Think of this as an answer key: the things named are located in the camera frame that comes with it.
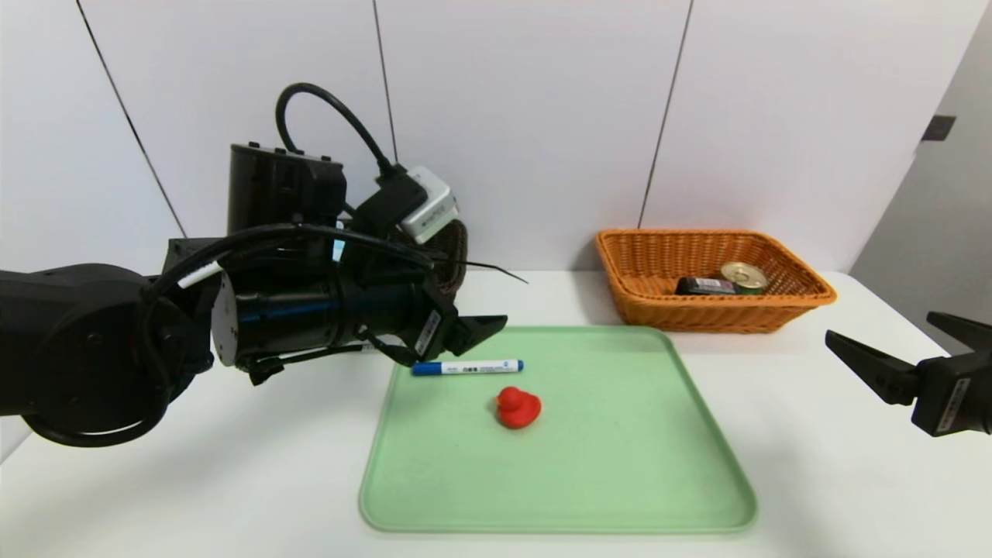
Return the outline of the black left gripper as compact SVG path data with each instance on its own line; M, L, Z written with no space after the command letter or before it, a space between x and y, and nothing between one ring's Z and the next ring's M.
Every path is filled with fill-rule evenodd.
M433 360L443 351L462 356L503 331L507 315L458 315L425 277L359 282L337 278L337 353L379 350L395 363Z

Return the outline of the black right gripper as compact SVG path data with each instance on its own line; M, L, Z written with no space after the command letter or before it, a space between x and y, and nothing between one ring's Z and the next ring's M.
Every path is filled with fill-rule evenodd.
M991 434L991 325L928 312L927 322L971 352L917 365L827 331L825 345L883 402L911 406L911 423L932 437Z

